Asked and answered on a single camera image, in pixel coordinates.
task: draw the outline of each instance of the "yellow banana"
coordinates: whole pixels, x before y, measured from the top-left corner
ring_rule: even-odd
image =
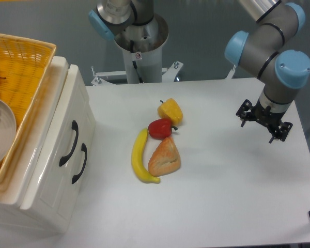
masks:
[[[160,178],[152,176],[143,164],[143,153],[148,138],[148,129],[144,128],[136,138],[131,156],[131,163],[136,176],[145,183],[159,183]]]

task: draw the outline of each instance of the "black cable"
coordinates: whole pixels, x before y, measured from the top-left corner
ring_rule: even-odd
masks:
[[[134,41],[131,40],[131,41],[130,41],[130,51],[131,51],[131,54],[133,53],[133,45],[134,45]],[[143,84],[143,83],[144,83],[144,80],[142,79],[142,77],[140,76],[140,74],[139,74],[139,72],[138,72],[138,66],[136,65],[136,61],[133,60],[133,61],[132,61],[132,64],[133,64],[133,67],[134,67],[134,69],[135,69],[136,74],[138,75],[139,83]]]

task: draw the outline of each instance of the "wicker basket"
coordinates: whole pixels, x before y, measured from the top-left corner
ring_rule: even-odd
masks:
[[[14,112],[18,128],[10,150],[0,163],[0,181],[26,131],[55,51],[54,44],[0,34],[0,76],[6,78],[0,79],[0,99]]]

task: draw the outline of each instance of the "drawer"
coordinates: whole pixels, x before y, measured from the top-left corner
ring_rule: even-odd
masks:
[[[86,87],[75,65],[65,86],[21,210],[40,218],[45,229],[65,231],[87,167],[95,119]]]

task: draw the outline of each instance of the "bread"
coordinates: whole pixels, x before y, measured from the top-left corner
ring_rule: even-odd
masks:
[[[172,137],[165,138],[148,162],[148,171],[155,177],[175,172],[180,168],[180,155]]]

